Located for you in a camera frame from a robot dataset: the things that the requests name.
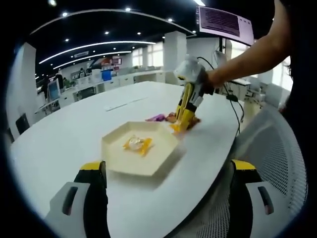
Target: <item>ceiling light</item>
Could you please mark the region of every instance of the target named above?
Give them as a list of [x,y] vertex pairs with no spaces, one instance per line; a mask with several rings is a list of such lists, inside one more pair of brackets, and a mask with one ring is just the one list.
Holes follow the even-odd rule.
[[49,0],[49,5],[56,6],[56,1],[55,0]]
[[53,69],[62,67],[62,66],[67,65],[69,63],[75,64],[74,62],[77,62],[77,61],[80,61],[80,60],[86,60],[86,59],[93,58],[93,57],[106,56],[106,55],[115,55],[115,54],[127,54],[127,53],[131,53],[131,51],[118,51],[118,52],[110,52],[110,53],[98,54],[98,55],[94,55],[94,56],[83,57],[81,59],[75,59],[75,60],[73,60],[71,62],[67,62],[67,63],[61,64],[61,65],[59,65],[59,66],[57,66],[57,67],[55,67]]
[[194,0],[195,3],[197,3],[199,6],[206,6],[202,0]]
[[52,58],[54,58],[56,56],[60,56],[61,54],[64,54],[64,53],[67,53],[67,52],[70,52],[70,51],[74,51],[74,50],[78,50],[78,49],[81,49],[81,48],[85,48],[85,47],[107,45],[107,44],[126,44],[126,43],[148,44],[148,45],[155,45],[156,44],[155,42],[147,42],[147,41],[109,41],[109,42],[94,43],[94,44],[85,45],[85,46],[79,46],[79,47],[76,47],[76,48],[69,49],[67,51],[60,52],[60,53],[58,53],[56,55],[53,55],[53,56],[50,56],[50,57],[46,58],[45,60],[39,62],[39,64],[42,64],[45,61],[48,61],[48,60],[50,60],[50,59],[52,59]]

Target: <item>white tray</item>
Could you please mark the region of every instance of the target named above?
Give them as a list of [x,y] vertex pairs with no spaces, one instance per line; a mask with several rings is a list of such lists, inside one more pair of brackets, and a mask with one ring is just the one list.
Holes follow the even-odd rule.
[[[123,148],[132,135],[152,138],[145,156]],[[109,170],[152,176],[178,143],[178,139],[161,122],[127,122],[102,138],[102,158]]]

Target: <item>white table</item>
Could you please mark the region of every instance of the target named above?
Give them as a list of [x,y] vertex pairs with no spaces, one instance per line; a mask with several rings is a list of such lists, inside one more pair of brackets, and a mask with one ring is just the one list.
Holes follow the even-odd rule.
[[[22,192],[40,217],[80,167],[101,157],[101,137],[128,120],[175,110],[183,87],[143,82],[100,93],[47,116],[12,145]],[[106,112],[107,102],[123,104]],[[236,111],[242,112],[237,103]],[[209,190],[228,155],[238,123],[224,96],[205,95],[202,119],[184,138],[186,154],[164,180],[107,171],[108,227],[112,238],[162,238],[179,225]]]

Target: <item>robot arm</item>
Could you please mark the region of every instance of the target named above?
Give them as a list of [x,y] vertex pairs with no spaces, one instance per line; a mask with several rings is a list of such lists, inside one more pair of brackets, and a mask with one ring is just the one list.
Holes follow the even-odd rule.
[[197,58],[186,55],[185,60],[174,71],[174,75],[185,81],[184,91],[176,109],[177,122],[171,126],[179,132],[187,130],[197,107],[203,101],[203,77],[206,76],[206,71]]

